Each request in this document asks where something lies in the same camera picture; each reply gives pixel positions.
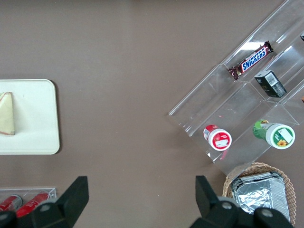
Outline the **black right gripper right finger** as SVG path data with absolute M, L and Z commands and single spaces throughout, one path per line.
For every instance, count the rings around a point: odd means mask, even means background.
M 219 200 L 205 176 L 196 176 L 195 198 L 201 217 L 193 228 L 255 228 L 253 215 L 234 203 Z

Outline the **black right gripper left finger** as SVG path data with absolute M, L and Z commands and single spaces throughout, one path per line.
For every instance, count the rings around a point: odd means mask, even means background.
M 72 228 L 89 201 L 88 178 L 79 176 L 56 200 L 18 218 L 17 228 Z

